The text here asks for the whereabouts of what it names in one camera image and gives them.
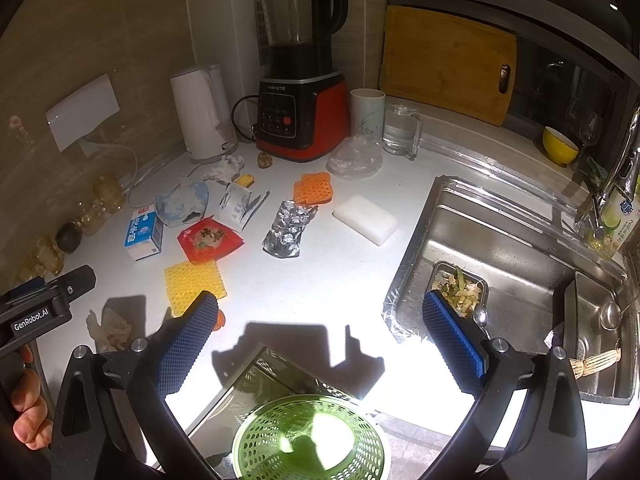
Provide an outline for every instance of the sink strainer basket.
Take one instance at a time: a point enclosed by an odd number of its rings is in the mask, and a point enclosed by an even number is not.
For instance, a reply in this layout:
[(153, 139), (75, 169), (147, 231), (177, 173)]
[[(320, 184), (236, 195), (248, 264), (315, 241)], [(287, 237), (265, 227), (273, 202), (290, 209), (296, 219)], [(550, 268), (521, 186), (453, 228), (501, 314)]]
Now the sink strainer basket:
[(233, 445), (242, 480), (386, 480), (391, 454), (369, 415), (333, 397), (299, 395), (258, 408)]

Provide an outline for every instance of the white ceramic cup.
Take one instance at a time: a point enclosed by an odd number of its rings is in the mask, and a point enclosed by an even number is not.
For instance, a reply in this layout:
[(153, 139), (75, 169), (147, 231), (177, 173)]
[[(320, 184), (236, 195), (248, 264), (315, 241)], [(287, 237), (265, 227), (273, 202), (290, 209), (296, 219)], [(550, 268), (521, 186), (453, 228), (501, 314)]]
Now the white ceramic cup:
[(382, 138), (385, 127), (385, 98), (380, 90), (351, 90), (351, 135), (374, 135)]

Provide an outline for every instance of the electric kettle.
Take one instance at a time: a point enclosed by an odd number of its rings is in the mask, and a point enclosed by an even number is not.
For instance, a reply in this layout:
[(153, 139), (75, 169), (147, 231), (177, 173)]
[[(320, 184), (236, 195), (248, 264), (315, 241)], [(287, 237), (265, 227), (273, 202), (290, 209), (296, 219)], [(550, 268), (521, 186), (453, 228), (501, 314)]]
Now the electric kettle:
[(172, 76), (175, 108), (194, 164), (220, 160), (238, 147), (220, 65), (196, 66)]

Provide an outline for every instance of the human hand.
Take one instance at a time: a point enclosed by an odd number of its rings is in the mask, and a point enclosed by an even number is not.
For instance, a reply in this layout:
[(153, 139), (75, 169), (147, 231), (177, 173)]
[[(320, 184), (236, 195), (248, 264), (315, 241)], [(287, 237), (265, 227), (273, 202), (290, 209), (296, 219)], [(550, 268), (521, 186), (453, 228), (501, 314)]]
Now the human hand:
[[(27, 346), (20, 348), (25, 363), (33, 362)], [(47, 403), (40, 396), (40, 379), (28, 368), (11, 394), (11, 404), (20, 413), (14, 424), (14, 435), (29, 449), (47, 447), (51, 442), (53, 422), (47, 420)]]

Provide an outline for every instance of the aluminum foil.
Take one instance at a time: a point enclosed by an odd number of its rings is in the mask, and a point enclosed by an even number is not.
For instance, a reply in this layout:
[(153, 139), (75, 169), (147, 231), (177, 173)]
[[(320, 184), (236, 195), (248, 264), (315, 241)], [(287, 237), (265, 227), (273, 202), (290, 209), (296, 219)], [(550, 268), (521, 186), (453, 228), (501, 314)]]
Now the aluminum foil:
[(293, 200), (282, 202), (262, 248), (276, 258), (300, 256), (300, 238), (306, 225), (316, 216), (316, 211), (317, 205), (300, 205)]

